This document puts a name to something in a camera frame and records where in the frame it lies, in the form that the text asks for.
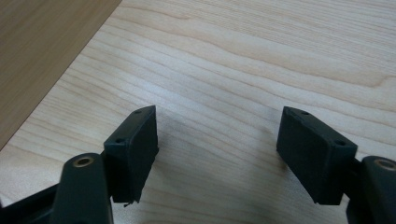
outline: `screw hole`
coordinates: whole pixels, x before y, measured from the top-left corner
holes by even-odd
[[[347,144],[346,142],[344,142],[342,140],[335,140],[334,143],[337,144],[338,146],[342,146],[342,147]]]
[[[396,164],[391,161],[376,159],[375,163],[378,166],[382,167],[383,169],[390,170],[390,171],[396,171]]]
[[[82,158],[79,158],[78,160],[74,161],[73,165],[75,167],[79,168],[79,167],[87,166],[87,165],[89,165],[91,163],[93,163],[93,158],[92,157],[82,157]]]

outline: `light wood surface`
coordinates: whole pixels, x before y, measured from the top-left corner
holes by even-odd
[[[157,106],[160,153],[116,223],[347,223],[276,154],[284,105],[396,160],[393,1],[123,1],[0,152],[0,198]]]
[[[0,148],[119,3],[0,1]]]

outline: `wooden table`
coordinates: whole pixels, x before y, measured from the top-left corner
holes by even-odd
[[[160,153],[116,223],[347,223],[277,156],[281,111],[396,160],[395,40],[392,1],[123,1],[0,152],[2,203],[156,105]]]

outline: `wood grain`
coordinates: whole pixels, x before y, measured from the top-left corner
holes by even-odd
[[[0,150],[119,3],[0,2]]]
[[[0,198],[59,180],[139,107],[160,153],[116,223],[347,223],[276,154],[284,105],[396,160],[391,1],[123,1],[0,152]]]

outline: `black plastic part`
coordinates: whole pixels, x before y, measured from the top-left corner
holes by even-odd
[[[361,183],[375,223],[396,224],[396,161],[369,156],[361,166]]]
[[[54,185],[2,208],[0,210],[0,223],[49,223],[57,188],[58,185]]]
[[[50,223],[113,223],[105,166],[99,154],[82,154],[64,164]]]
[[[114,203],[139,202],[159,151],[155,106],[133,112],[104,145],[102,156]]]
[[[343,172],[357,148],[309,113],[284,107],[276,150],[315,203],[341,202]]]

